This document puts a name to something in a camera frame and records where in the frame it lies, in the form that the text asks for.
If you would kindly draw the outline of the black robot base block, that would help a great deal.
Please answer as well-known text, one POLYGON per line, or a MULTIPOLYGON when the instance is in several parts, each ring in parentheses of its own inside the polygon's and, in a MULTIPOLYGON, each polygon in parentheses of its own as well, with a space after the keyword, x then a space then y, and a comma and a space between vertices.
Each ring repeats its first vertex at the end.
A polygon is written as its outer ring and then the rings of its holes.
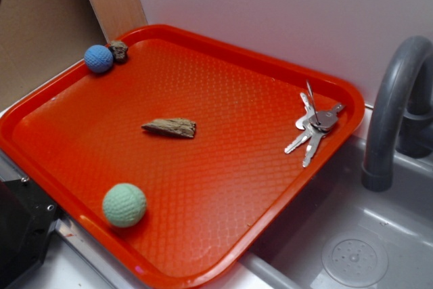
POLYGON ((59 215, 57 203, 29 177, 1 182, 2 288, 43 265, 59 215))

